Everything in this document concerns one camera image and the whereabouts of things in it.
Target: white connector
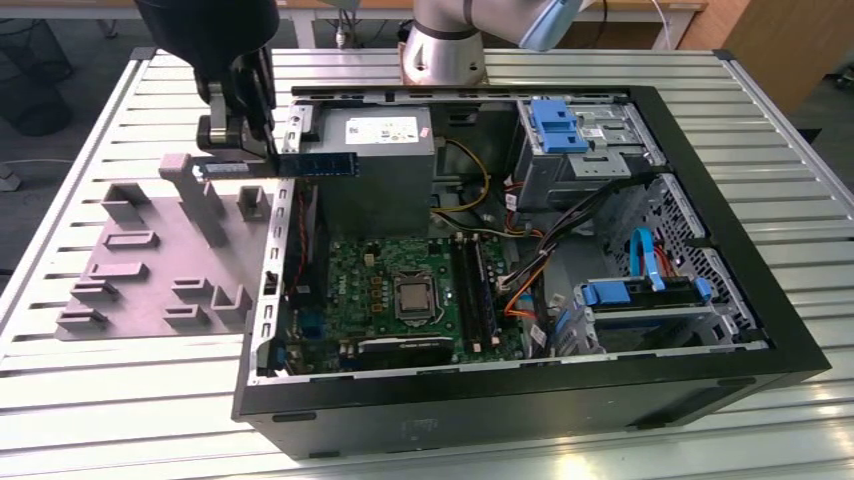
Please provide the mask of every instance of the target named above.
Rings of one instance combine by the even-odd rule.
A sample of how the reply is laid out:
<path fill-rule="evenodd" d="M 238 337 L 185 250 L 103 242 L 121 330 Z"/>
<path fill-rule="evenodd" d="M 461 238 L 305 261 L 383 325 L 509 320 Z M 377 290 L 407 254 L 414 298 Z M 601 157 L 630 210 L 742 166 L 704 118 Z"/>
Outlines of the white connector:
<path fill-rule="evenodd" d="M 347 33 L 341 25 L 335 30 L 335 45 L 338 45 L 339 50 L 345 50 L 345 48 L 347 48 Z"/>

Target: ram slot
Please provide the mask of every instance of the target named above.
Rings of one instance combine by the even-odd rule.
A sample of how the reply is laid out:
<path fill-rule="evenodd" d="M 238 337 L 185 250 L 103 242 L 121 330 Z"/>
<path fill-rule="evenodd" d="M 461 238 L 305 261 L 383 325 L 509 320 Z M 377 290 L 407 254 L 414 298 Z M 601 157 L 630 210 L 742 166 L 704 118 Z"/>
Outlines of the ram slot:
<path fill-rule="evenodd" d="M 474 285 L 470 281 L 469 260 L 466 256 L 466 237 L 459 234 L 451 237 L 451 270 L 454 273 L 454 289 L 463 334 L 463 346 L 470 353 L 482 351 L 481 322 L 478 321 L 478 303 Z"/>
<path fill-rule="evenodd" d="M 495 304 L 493 303 L 493 289 L 486 269 L 483 251 L 481 249 L 479 235 L 474 234 L 466 243 L 466 258 L 470 262 L 470 283 L 478 309 L 478 322 L 481 324 L 481 340 L 490 348 L 498 346 L 498 320 L 495 318 Z"/>

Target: metal rail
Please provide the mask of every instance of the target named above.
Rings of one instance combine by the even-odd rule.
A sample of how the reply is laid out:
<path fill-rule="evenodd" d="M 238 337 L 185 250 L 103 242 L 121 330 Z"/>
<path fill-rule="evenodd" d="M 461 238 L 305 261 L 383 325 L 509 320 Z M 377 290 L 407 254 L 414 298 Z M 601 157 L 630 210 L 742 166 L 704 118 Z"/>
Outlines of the metal rail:
<path fill-rule="evenodd" d="M 399 82 L 397 53 L 277 51 L 279 102 L 299 84 Z M 197 152 L 205 111 L 174 57 L 131 62 L 0 298 L 0 477 L 849 478 L 854 467 L 854 221 L 826 165 L 734 63 L 706 52 L 487 55 L 494 84 L 660 88 L 834 368 L 686 427 L 294 462 L 230 420 L 241 337 L 62 343 L 54 321 L 107 215 L 110 181 L 174 194 L 165 152 Z M 286 110 L 277 112 L 285 121 Z M 234 193 L 241 182 L 221 182 Z"/>

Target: green motherboard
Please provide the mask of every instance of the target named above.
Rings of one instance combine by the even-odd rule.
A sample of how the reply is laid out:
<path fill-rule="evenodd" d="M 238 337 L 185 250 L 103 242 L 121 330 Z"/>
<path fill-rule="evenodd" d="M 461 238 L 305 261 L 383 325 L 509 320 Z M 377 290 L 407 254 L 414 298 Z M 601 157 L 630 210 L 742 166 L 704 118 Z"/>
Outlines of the green motherboard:
<path fill-rule="evenodd" d="M 338 240 L 333 241 L 330 251 L 327 305 L 322 311 L 299 312 L 303 329 L 314 329 L 307 335 L 313 338 L 302 345 L 301 370 L 306 373 L 349 371 L 354 366 L 347 362 L 347 349 L 365 338 L 451 338 L 451 363 L 521 359 L 520 325 L 516 318 L 503 318 L 503 305 L 494 293 L 497 279 L 507 269 L 502 244 L 495 237 L 479 237 L 478 243 L 499 325 L 490 344 L 474 350 L 466 345 L 458 302 L 458 295 L 466 292 L 461 293 L 455 285 L 453 239 Z M 406 288 L 414 293 L 431 292 L 430 308 L 435 310 L 429 318 L 407 317 Z M 421 309 L 418 311 L 427 308 L 427 305 L 411 306 Z"/>

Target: sticker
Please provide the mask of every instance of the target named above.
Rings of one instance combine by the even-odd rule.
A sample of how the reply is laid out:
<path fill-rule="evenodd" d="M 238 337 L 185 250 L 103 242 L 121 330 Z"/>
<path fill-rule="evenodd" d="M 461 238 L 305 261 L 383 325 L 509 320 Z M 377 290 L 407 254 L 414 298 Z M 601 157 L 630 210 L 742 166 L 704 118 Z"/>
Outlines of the sticker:
<path fill-rule="evenodd" d="M 511 194 L 505 195 L 505 202 L 507 203 L 507 210 L 517 211 L 517 196 Z"/>
<path fill-rule="evenodd" d="M 202 170 L 207 173 L 246 173 L 250 166 L 243 162 L 206 163 Z"/>
<path fill-rule="evenodd" d="M 345 143 L 377 145 L 418 143 L 415 117 L 362 117 L 347 120 Z"/>
<path fill-rule="evenodd" d="M 532 338 L 541 347 L 546 346 L 546 332 L 544 332 L 544 329 L 540 328 L 537 324 L 532 326 Z"/>
<path fill-rule="evenodd" d="M 582 128 L 582 137 L 602 137 L 605 138 L 605 132 L 601 128 Z"/>

